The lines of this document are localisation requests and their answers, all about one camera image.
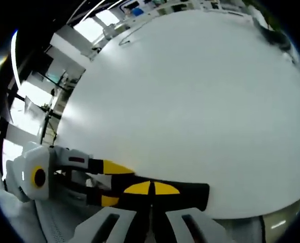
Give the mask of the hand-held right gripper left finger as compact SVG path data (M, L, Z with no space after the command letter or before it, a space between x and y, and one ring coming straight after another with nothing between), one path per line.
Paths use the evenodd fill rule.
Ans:
M129 186L115 206L105 207L79 224L74 231L74 241L145 242L152 192L150 181Z

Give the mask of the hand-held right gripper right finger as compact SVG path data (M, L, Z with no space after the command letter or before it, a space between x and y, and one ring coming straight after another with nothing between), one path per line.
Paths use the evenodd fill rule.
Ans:
M207 216L209 186L154 182L152 230L156 242L231 242L223 226Z

